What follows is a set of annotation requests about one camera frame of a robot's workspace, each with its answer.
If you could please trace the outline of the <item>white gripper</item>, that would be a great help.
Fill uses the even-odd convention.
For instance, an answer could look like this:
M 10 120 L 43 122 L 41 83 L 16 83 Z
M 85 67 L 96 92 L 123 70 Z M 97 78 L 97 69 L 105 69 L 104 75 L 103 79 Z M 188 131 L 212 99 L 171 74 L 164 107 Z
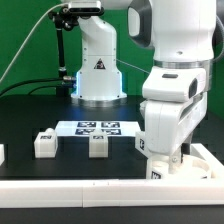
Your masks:
M 154 66 L 143 84 L 145 143 L 148 158 L 169 158 L 175 174 L 182 156 L 189 155 L 196 126 L 207 111 L 206 71 L 203 68 L 165 69 Z

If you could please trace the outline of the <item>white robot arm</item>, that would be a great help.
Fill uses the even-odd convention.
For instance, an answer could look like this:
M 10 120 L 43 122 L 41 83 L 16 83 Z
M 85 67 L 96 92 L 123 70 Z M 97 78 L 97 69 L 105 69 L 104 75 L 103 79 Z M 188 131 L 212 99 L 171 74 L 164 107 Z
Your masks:
M 128 7 L 130 37 L 154 50 L 141 104 L 144 151 L 154 173 L 205 171 L 190 143 L 207 111 L 218 22 L 216 0 L 133 0 Z

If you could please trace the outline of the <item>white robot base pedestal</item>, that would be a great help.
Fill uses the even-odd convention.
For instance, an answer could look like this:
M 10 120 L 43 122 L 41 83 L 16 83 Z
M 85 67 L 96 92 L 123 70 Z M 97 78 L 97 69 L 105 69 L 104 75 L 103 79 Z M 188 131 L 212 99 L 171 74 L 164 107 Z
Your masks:
M 117 33 L 98 16 L 79 18 L 82 35 L 82 66 L 76 73 L 76 104 L 110 107 L 126 100 L 122 73 L 116 64 Z

